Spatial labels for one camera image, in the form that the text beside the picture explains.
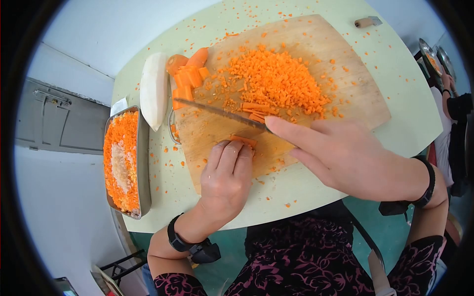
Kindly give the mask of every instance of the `paper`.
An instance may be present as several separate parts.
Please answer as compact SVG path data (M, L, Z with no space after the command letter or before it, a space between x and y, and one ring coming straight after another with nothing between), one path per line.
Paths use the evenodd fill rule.
M110 108L110 116L117 114L120 111L123 111L128 108L127 98L123 98L120 101L116 102Z

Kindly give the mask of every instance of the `metal tray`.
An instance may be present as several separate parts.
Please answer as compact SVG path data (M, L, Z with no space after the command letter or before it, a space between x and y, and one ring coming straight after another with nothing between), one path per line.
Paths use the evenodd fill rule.
M131 213L122 212L113 202L112 197L109 195L107 188L105 193L107 196L107 202L109 206L119 213L124 214L135 220L140 220L151 208L151 195L150 195L150 184L148 182L148 124L142 116L142 112L138 106L131 106L121 112L118 112L114 116L111 116L105 124L105 135L109 129L109 125L115 116L122 115L125 112L136 112L138 111L138 127L137 127L137 189L138 189L138 204L140 206L140 215L138 217L132 216Z
M441 70L443 69L443 66L441 65L441 63L439 62L438 60L438 57L436 56L435 52L433 51L433 49L425 42L425 40L423 39L419 39L419 50L421 51L421 55L423 56L423 61L425 62L425 65L427 68L430 68L431 70L433 70L436 74L438 74L439 76L441 76ZM436 65L438 66L439 68L439 71L435 69L435 67L433 66L433 64L430 62L430 60L428 59L427 56L430 56L432 59L435 60L436 62Z
M456 82L456 73L454 73L453 64L451 63L451 60L449 59L447 53L441 46L436 46L436 56L438 57L443 67L446 69L446 73L451 75L454 81Z

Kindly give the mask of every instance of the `table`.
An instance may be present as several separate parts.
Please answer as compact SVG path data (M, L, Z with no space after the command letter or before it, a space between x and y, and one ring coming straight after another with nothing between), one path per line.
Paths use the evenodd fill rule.
M257 17L246 16L250 10ZM281 20L280 11L293 16L322 15L361 56L392 114L389 122L372 131L385 148L411 157L441 133L438 109L410 51L386 21L363 0L219 2L179 21L140 50L118 73L112 104L126 96L129 106L139 105L137 84L150 54L164 52L168 56L183 54L189 57L197 49L215 43L215 38L222 38L226 32L239 33ZM378 16L383 24L364 29L354 26L354 20L367 16ZM133 232L154 233L177 214L192 208L199 199L186 165L180 164L185 161L182 149L177 146L178 151L172 150L174 144L166 123L156 133L150 130L149 137L149 153L153 154L148 157L152 208L138 221L124 217L127 229ZM168 153L164 152L165 147L168 147ZM290 217L346 196L324 186L301 163L289 166L287 171L261 176L259 180L265 184L252 180L244 209L222 230Z

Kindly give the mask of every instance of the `knife blade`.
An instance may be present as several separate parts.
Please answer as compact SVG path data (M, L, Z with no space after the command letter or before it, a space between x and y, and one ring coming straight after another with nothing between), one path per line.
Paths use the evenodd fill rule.
M189 105L189 106L194 106L194 107L197 107L197 108L204 109L206 111L209 111L209 112L217 114L217 115L221 115L221 116L226 117L226 118L236 120L240 123L243 123L243 124L251 126L251 127L263 129L263 130L271 133L271 131L268 129L268 127L266 127L265 124L253 121L251 119L245 118L245 117L240 116L240 115L235 114L235 113L225 111L221 108L217 108L217 107L213 107L213 106L209 106L209 105L204 105L204 104L201 104L201 103L189 101L189 100L182 99L182 98L174 98L174 100L177 101L177 102Z

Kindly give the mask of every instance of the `right hand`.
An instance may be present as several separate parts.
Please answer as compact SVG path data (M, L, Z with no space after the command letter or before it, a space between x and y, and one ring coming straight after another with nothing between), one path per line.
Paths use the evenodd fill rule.
M362 124L315 120L311 127L265 117L267 127L297 146L290 155L321 182L361 199L417 200L429 184L425 165L382 147Z

